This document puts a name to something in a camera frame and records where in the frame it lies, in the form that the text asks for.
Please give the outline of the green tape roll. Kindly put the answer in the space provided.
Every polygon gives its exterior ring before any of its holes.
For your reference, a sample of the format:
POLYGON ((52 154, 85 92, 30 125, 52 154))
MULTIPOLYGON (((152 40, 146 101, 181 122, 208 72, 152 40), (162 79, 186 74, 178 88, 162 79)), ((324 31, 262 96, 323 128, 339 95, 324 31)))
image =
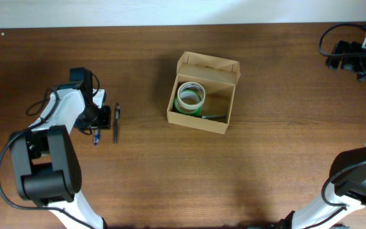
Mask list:
POLYGON ((180 93, 180 100, 177 95, 175 96, 173 104, 178 113, 181 113, 183 115, 198 116, 201 113, 201 106, 196 109, 186 109, 182 106, 180 102, 191 105, 197 104, 201 101, 201 95, 197 91, 186 89, 180 93))

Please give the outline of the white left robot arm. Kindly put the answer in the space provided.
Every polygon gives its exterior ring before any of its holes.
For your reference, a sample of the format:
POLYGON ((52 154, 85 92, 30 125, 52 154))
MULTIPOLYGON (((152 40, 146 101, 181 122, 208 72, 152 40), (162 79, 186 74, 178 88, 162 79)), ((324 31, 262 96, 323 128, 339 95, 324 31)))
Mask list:
POLYGON ((67 228, 106 228, 81 191, 81 167, 71 142, 73 128, 90 135, 111 127, 111 109, 98 78, 84 67, 69 82, 48 89, 37 120, 10 136, 8 147, 18 195, 35 210, 51 211, 67 228))

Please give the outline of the beige masking tape roll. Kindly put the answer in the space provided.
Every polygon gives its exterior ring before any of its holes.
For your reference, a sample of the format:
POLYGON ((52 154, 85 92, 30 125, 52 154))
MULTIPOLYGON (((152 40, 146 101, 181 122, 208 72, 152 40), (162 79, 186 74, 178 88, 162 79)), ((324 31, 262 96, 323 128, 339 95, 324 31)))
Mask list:
POLYGON ((194 110, 202 107, 205 102, 206 91, 202 85, 197 82, 189 81, 183 83, 177 92, 179 104, 188 110, 194 110))

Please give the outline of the white black permanent marker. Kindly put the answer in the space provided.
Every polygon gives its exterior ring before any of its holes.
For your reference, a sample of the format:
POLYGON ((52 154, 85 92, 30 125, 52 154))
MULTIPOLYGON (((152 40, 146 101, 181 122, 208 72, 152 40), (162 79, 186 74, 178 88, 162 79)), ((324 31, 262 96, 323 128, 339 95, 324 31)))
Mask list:
POLYGON ((219 118, 225 118, 226 114, 213 114, 213 115, 201 115, 200 118, 202 119, 219 119, 219 118))

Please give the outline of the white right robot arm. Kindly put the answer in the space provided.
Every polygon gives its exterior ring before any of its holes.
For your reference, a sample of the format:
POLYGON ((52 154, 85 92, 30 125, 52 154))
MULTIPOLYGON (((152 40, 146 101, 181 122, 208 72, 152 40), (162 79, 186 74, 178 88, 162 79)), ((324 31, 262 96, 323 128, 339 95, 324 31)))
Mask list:
MULTIPOLYGON (((365 31, 366 25, 359 24, 365 31)), ((366 36, 362 43, 338 41, 326 57, 325 65, 333 70, 344 69, 356 74, 357 81, 366 81, 366 36)), ((342 218, 366 207, 366 143, 362 148, 343 151, 334 159, 329 178, 320 194, 306 207, 290 212, 271 228, 338 228, 342 218)))

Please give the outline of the blue ballpoint pen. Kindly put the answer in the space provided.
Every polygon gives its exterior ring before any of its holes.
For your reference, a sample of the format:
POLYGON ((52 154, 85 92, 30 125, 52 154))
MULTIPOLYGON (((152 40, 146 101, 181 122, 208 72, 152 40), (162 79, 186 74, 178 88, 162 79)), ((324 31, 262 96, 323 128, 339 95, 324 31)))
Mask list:
POLYGON ((97 146, 100 142, 100 136, 101 136, 101 130, 100 129, 96 129, 94 131, 94 136, 93 136, 93 144, 95 146, 97 146))

